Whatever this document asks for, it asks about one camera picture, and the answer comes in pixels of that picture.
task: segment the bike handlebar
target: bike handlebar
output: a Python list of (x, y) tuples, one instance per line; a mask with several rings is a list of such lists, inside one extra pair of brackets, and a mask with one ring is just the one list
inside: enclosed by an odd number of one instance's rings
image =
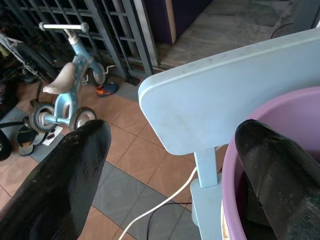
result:
[(79, 25), (74, 24), (45, 24), (43, 21), (39, 23), (39, 28), (42, 31), (47, 29), (70, 29), (70, 30), (81, 30), (84, 33), (89, 32), (89, 25), (86, 22), (83, 22)]

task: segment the tiled floor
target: tiled floor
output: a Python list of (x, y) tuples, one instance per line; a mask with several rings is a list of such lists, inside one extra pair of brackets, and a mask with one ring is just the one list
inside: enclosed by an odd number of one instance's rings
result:
[[(0, 122), (20, 121), (30, 113), (29, 100), (36, 91), (36, 84), (20, 85), (20, 102)], [(137, 88), (128, 85), (122, 85), (119, 94), (105, 98), (97, 97), (93, 86), (80, 89), (80, 104), (92, 108), (100, 119), (107, 121), (112, 135), (98, 190), (80, 240), (117, 240), (131, 220), (180, 188), (195, 167), (192, 154), (174, 156), (164, 149), (142, 114), (134, 97), (136, 94)], [(40, 100), (53, 102), (55, 96), (41, 94)], [(32, 169), (69, 132), (65, 128), (50, 146), (39, 145), (30, 156), (21, 157), (16, 147), (18, 129), (19, 126), (3, 129), (15, 152), (0, 162), (0, 208), (15, 194)], [(224, 152), (223, 149), (218, 151), (220, 162)], [(190, 189), (186, 188), (173, 200), (192, 201)], [(191, 205), (185, 208), (179, 204), (159, 209), (152, 218), (149, 239), (200, 240), (199, 229), (192, 222), (190, 210)], [(135, 223), (124, 239), (145, 240), (148, 219), (146, 216)]]

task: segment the terracotta floor tile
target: terracotta floor tile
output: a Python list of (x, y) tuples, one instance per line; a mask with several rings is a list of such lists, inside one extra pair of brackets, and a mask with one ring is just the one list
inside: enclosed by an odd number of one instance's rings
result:
[(10, 195), (0, 186), (0, 211), (10, 199)]
[(164, 148), (137, 137), (116, 166), (146, 184), (165, 154)]
[(147, 123), (144, 126), (144, 128), (142, 129), (142, 131), (139, 134), (139, 137), (144, 138), (146, 140), (149, 140), (150, 142), (153, 142), (154, 144), (157, 144), (160, 147), (164, 147), (149, 123)]
[(13, 196), (38, 163), (30, 156), (19, 156), (2, 174), (0, 185)]
[(78, 92), (78, 104), (80, 107), (89, 107), (95, 105), (100, 97), (97, 96), (96, 87), (93, 85), (80, 86)]
[(36, 94), (36, 88), (27, 84), (19, 84), (16, 91), (16, 96), (18, 97), (19, 102), (16, 106), (26, 113), (31, 113), (33, 108), (30, 105), (30, 100), (35, 99)]
[(98, 99), (93, 106), (87, 106), (95, 111), (99, 119), (105, 120), (109, 123), (113, 123), (120, 114), (128, 108), (131, 102), (130, 100), (118, 95), (96, 98)]
[[(32, 87), (32, 88), (34, 88), (34, 89), (38, 89), (39, 83), (40, 83), (40, 82), (37, 81), (37, 82), (35, 82), (35, 83), (33, 83), (33, 84), (30, 84), (29, 86)], [(45, 81), (43, 81), (43, 82), (42, 82), (42, 86), (46, 86), (46, 85), (48, 85), (48, 83), (46, 83)]]
[(117, 165), (137, 136), (115, 125), (110, 125), (110, 129), (111, 146), (106, 160)]
[(12, 149), (12, 153), (11, 155), (4, 161), (0, 161), (0, 174), (2, 174), (7, 168), (10, 167), (11, 164), (13, 164), (15, 162), (15, 160), (17, 160), (18, 158), (18, 154), (16, 154), (15, 149)]
[(218, 150), (215, 152), (215, 158), (216, 158), (216, 170), (218, 173), (221, 172), (222, 166), (224, 164), (226, 151), (228, 148), (228, 144), (225, 144), (221, 146)]
[[(112, 240), (118, 240), (123, 232), (124, 230), (120, 227), (116, 232), (115, 236), (112, 238)], [(129, 233), (126, 233), (122, 238), (122, 240), (136, 240), (136, 239), (133, 236), (131, 236)]]
[(185, 157), (188, 160), (195, 161), (195, 154), (194, 153), (189, 153), (189, 154), (183, 155), (183, 157)]
[(118, 229), (117, 224), (92, 206), (78, 240), (111, 240)]
[(65, 136), (65, 135), (67, 135), (68, 133), (70, 133), (70, 128), (69, 128), (69, 126), (67, 126), (66, 124), (60, 124), (59, 126), (63, 128), (62, 131), (61, 131), (61, 134), (62, 134), (63, 136)]
[(19, 155), (19, 146), (18, 146), (18, 144), (11, 143), (11, 147), (12, 147), (12, 153), (9, 158), (14, 157), (14, 159), (17, 159), (20, 156)]
[[(169, 197), (175, 193), (189, 178), (196, 164), (182, 156), (167, 153), (153, 174), (148, 186)], [(191, 197), (190, 185), (180, 192), (173, 200), (187, 202)]]
[[(19, 99), (19, 102), (16, 106), (28, 114), (30, 114), (33, 110), (33, 107), (31, 106), (30, 101), (32, 99), (35, 99), (37, 95), (38, 84), (37, 85), (35, 84), (36, 83), (32, 85), (19, 84), (17, 88), (17, 97)], [(55, 103), (56, 99), (57, 99), (57, 95), (49, 94), (46, 92), (41, 92), (39, 97), (40, 102), (49, 102), (52, 104)]]
[(121, 112), (113, 124), (138, 135), (147, 124), (147, 119), (142, 113), (138, 103), (130, 101), (128, 108)]

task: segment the white cable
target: white cable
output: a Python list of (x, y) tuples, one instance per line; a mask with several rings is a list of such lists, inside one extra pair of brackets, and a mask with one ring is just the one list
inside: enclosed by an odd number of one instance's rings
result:
[(173, 199), (175, 196), (177, 196), (183, 189), (186, 188), (186, 186), (188, 186), (188, 184), (191, 182), (192, 178), (194, 177), (195, 173), (197, 171), (197, 167), (195, 167), (190, 175), (190, 177), (188, 178), (188, 180), (185, 182), (185, 184), (182, 185), (182, 187), (180, 187), (180, 189), (178, 191), (176, 191), (173, 195), (171, 195), (170, 197), (168, 197), (166, 200), (164, 200), (163, 202), (161, 202), (159, 205), (155, 206), (154, 208), (150, 209), (149, 211), (145, 212), (144, 214), (136, 217), (134, 220), (132, 220), (129, 225), (125, 228), (125, 230), (123, 231), (123, 233), (121, 234), (121, 236), (119, 237), (119, 240), (122, 240), (122, 238), (125, 236), (126, 232), (129, 230), (129, 228), (139, 219), (143, 218), (144, 216), (152, 213), (153, 211), (155, 211), (156, 209), (160, 208), (161, 206), (163, 206), (164, 204), (166, 204), (167, 202), (169, 202), (171, 199)]

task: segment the sandal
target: sandal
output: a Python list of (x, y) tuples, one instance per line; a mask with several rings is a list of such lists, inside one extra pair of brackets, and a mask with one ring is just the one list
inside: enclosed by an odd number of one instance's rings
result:
[(20, 156), (28, 156), (34, 151), (34, 140), (36, 138), (36, 131), (23, 126), (19, 129), (17, 135), (18, 152)]
[(33, 140), (33, 145), (37, 146), (42, 143), (46, 138), (47, 133), (43, 131), (35, 131), (35, 138)]

